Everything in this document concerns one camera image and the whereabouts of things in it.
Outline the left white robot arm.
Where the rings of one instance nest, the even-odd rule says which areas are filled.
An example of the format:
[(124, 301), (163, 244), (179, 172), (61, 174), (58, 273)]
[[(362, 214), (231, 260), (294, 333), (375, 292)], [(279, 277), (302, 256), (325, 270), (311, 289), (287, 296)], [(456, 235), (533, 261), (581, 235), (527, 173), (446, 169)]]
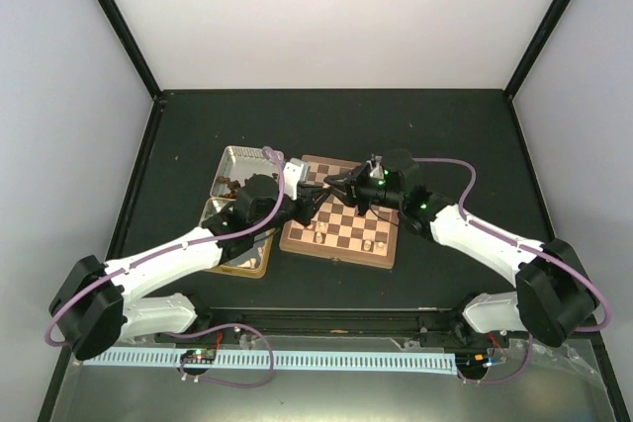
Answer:
[(78, 260), (49, 305), (45, 341), (69, 347), (84, 361), (122, 339), (146, 334), (205, 340), (213, 327), (207, 312), (186, 297), (153, 292), (239, 257), (272, 228), (309, 223), (328, 195), (328, 188), (301, 182), (288, 170), (280, 179), (256, 174), (234, 200), (170, 242), (106, 262), (93, 255)]

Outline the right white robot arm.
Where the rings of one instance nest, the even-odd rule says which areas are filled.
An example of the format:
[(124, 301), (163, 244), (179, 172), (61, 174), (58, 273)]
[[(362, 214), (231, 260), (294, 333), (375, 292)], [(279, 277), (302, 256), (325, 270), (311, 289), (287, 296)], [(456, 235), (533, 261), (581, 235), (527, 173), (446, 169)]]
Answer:
[(324, 181), (359, 213), (372, 205), (395, 210), (410, 232), (469, 256), (512, 285), (509, 293), (467, 301), (449, 322), (452, 339), (471, 346), (488, 332), (524, 331), (559, 347), (572, 333), (588, 331), (585, 323), (604, 297), (584, 274), (574, 248), (560, 239), (521, 237), (475, 217), (462, 200), (426, 187), (422, 163), (397, 149)]

